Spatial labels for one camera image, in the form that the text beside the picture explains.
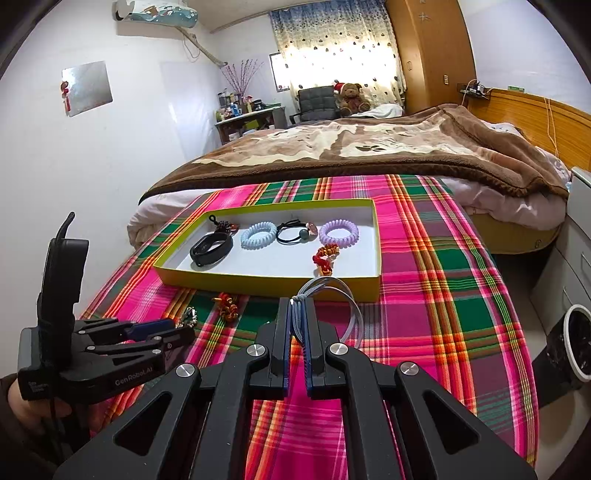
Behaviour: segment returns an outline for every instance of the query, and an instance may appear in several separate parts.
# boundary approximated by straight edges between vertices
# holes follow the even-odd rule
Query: fleece blanket
[[[445,104],[401,118],[256,132],[179,167],[140,202],[188,189],[403,173],[472,180],[512,197],[568,196],[548,158],[525,139],[490,130],[466,108]]]

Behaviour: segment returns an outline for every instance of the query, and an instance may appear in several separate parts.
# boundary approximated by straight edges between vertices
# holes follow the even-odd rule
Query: black hair tie
[[[299,226],[303,228],[302,230],[300,230],[300,233],[297,237],[289,240],[283,240],[282,238],[279,238],[279,234],[281,233],[281,231],[286,230],[288,228],[296,228]],[[313,223],[302,223],[299,219],[295,219],[290,220],[289,222],[282,223],[280,226],[278,226],[275,238],[282,245],[295,245],[302,241],[306,242],[310,239],[310,237],[314,237],[316,235],[318,235],[318,229],[316,228],[316,225],[314,225]]]

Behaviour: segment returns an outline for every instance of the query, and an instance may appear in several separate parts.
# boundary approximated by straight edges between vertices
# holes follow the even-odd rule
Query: red decoration
[[[323,277],[332,275],[332,263],[338,254],[339,246],[337,244],[328,244],[319,248],[316,255],[312,257],[312,261],[319,266],[320,274]]]
[[[66,111],[70,111],[70,99],[68,98],[68,93],[70,93],[70,89],[68,88],[68,82],[62,82],[60,85],[61,90],[61,97],[66,101]]]
[[[222,320],[233,322],[238,318],[238,297],[232,297],[227,293],[221,292],[213,301],[217,302],[219,315]]]

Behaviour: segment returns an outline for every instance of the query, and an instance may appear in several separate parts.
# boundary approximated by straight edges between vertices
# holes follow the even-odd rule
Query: curtain
[[[294,97],[338,81],[361,84],[372,107],[402,106],[406,84],[383,0],[333,0],[269,15]]]

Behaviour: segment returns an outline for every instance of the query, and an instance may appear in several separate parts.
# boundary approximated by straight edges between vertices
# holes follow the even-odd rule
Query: teddy bear
[[[361,88],[358,83],[336,83],[337,107],[340,108],[341,116],[367,112],[370,109],[369,102],[363,96]]]

